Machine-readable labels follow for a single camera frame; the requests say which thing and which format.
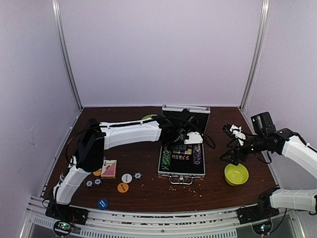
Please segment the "green bowl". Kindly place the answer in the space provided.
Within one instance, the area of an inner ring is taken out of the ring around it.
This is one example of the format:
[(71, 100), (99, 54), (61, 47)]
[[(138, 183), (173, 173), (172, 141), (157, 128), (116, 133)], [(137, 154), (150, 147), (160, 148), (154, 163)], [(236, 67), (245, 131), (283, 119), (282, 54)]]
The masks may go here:
[(249, 172), (245, 166), (228, 164), (224, 169), (225, 181), (231, 186), (240, 186), (249, 179)]

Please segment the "orange button left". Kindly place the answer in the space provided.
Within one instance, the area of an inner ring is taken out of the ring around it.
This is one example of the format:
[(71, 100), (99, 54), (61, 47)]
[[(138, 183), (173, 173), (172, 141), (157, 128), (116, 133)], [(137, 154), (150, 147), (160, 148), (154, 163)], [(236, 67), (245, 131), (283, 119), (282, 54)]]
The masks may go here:
[(94, 172), (93, 172), (93, 175), (94, 175), (94, 176), (97, 176), (97, 177), (101, 176), (101, 174), (102, 174), (102, 168), (100, 168), (100, 169), (98, 169), (97, 171), (94, 171)]

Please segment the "white dealer button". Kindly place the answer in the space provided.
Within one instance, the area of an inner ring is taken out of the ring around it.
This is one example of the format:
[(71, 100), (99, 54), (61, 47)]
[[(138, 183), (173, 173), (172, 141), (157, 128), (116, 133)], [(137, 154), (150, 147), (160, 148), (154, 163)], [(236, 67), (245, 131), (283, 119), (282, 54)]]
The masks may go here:
[(122, 175), (121, 180), (123, 183), (129, 184), (133, 180), (133, 176), (129, 173)]

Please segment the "dark poker chip leftmost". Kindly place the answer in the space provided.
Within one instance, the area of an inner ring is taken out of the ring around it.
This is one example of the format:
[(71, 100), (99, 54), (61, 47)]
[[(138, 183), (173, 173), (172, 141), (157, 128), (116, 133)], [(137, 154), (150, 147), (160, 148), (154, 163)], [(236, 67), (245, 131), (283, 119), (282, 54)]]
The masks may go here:
[(91, 188), (91, 187), (93, 187), (93, 186), (94, 186), (94, 183), (93, 183), (92, 180), (87, 180), (87, 181), (85, 181), (85, 187)]

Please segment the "orange big blind button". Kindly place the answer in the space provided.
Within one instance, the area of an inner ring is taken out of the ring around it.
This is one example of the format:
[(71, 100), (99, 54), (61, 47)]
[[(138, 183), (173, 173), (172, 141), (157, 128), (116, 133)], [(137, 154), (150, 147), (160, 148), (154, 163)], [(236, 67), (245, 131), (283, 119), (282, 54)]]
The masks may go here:
[(117, 191), (120, 193), (126, 193), (129, 190), (129, 185), (127, 183), (121, 182), (117, 186)]

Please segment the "green plate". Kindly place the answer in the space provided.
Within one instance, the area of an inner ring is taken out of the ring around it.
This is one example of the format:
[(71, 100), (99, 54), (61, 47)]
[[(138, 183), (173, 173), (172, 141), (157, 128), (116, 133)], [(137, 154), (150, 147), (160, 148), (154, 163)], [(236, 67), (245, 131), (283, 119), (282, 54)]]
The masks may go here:
[(146, 115), (142, 118), (142, 120), (146, 120), (146, 119), (151, 119), (152, 117), (157, 116), (156, 114), (150, 114), (150, 115)]

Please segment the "aluminium poker case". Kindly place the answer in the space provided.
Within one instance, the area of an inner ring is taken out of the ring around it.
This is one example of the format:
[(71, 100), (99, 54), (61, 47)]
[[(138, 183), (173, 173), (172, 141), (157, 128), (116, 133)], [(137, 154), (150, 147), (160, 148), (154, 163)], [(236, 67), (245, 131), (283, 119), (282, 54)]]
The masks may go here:
[(176, 106), (164, 105), (162, 107), (162, 114), (167, 117), (176, 127), (182, 126), (186, 123), (191, 123), (198, 127), (203, 135), (203, 143), (201, 145), (202, 161), (199, 165), (193, 163), (193, 153), (190, 160), (174, 160), (171, 157), (170, 169), (162, 170), (161, 160), (164, 150), (171, 152), (170, 146), (160, 147), (158, 175), (161, 177), (168, 177), (169, 182), (173, 185), (191, 185), (194, 179), (201, 179), (206, 174), (204, 142), (207, 136), (205, 131), (210, 117), (211, 109), (209, 107), (195, 107), (195, 106)]

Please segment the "row of red dice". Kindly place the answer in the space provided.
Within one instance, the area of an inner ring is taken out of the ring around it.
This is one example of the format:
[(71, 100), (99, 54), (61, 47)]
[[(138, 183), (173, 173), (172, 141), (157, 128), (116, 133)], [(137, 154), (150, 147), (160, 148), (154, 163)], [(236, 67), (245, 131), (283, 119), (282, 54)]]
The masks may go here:
[(172, 159), (174, 160), (190, 160), (189, 155), (172, 155)]

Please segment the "red card deck box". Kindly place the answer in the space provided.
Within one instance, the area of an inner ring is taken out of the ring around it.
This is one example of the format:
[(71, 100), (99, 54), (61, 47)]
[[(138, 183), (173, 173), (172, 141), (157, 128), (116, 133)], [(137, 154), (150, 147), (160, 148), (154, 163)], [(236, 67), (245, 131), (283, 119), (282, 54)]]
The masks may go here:
[(105, 179), (114, 179), (116, 174), (117, 160), (104, 160), (101, 177)]

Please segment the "purple poker chip stack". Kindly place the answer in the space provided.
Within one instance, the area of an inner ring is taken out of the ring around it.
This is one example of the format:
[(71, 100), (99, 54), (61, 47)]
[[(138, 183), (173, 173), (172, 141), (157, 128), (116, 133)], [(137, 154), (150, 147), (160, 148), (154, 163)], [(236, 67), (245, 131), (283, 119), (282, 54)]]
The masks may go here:
[(201, 145), (196, 144), (193, 146), (193, 163), (195, 165), (199, 165), (201, 161), (202, 161)]

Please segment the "aluminium corner post left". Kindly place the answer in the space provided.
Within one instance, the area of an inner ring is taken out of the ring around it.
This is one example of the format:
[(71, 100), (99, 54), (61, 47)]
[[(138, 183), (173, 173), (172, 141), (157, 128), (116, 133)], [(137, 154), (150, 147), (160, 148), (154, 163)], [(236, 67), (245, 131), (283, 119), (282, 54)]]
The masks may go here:
[(61, 53), (62, 53), (64, 67), (66, 70), (67, 79), (69, 81), (71, 92), (75, 99), (77, 108), (78, 110), (82, 110), (83, 105), (80, 100), (79, 92), (75, 83), (75, 79), (74, 79), (74, 75), (73, 75), (73, 71), (71, 67), (71, 62), (70, 62), (70, 58), (69, 58), (69, 54), (67, 50), (67, 44), (66, 44), (66, 39), (65, 39), (64, 29), (63, 29), (61, 11), (60, 11), (60, 1), (52, 0), (52, 7), (53, 7), (53, 15), (54, 15), (56, 28), (57, 28), (57, 34), (59, 38), (59, 43), (61, 47)]

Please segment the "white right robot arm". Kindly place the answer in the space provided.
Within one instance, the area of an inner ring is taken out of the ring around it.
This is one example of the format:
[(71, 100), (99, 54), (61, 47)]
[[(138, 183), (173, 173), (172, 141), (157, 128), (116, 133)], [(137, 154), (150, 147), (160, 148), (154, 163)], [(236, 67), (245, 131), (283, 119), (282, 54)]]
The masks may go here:
[[(245, 162), (248, 155), (267, 151), (277, 153), (295, 162), (313, 177), (317, 176), (317, 150), (307, 143), (302, 136), (288, 128), (277, 130), (269, 112), (263, 112), (251, 117), (254, 134), (245, 133), (241, 127), (234, 124), (225, 124), (223, 132), (237, 141), (228, 151), (219, 158), (222, 161), (238, 165)], [(317, 212), (317, 191), (286, 190), (270, 188), (258, 198), (254, 207), (254, 215), (259, 219), (273, 215), (276, 209), (295, 209)]]

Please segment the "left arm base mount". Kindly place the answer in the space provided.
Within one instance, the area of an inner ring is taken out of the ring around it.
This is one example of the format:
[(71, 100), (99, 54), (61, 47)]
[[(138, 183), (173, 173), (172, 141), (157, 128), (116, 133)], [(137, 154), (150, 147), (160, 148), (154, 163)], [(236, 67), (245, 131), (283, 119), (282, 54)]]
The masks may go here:
[(61, 221), (85, 225), (89, 211), (68, 205), (53, 204), (46, 209), (45, 215)]

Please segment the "blue small blind button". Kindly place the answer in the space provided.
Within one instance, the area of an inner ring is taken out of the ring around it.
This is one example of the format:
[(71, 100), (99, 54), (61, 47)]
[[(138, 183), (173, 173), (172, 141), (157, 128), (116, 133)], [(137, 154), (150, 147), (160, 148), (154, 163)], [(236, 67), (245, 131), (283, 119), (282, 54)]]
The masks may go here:
[(106, 199), (104, 199), (104, 198), (100, 199), (97, 202), (97, 207), (100, 210), (106, 210), (108, 208), (108, 206), (109, 206), (109, 202)]

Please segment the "green poker chip stack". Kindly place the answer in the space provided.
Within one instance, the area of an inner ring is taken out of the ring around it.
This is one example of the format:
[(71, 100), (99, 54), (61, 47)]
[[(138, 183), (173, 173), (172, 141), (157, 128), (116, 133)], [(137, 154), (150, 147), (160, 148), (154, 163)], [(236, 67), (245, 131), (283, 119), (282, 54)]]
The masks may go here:
[(164, 150), (161, 160), (161, 169), (162, 170), (169, 170), (171, 163), (171, 152), (169, 150)]

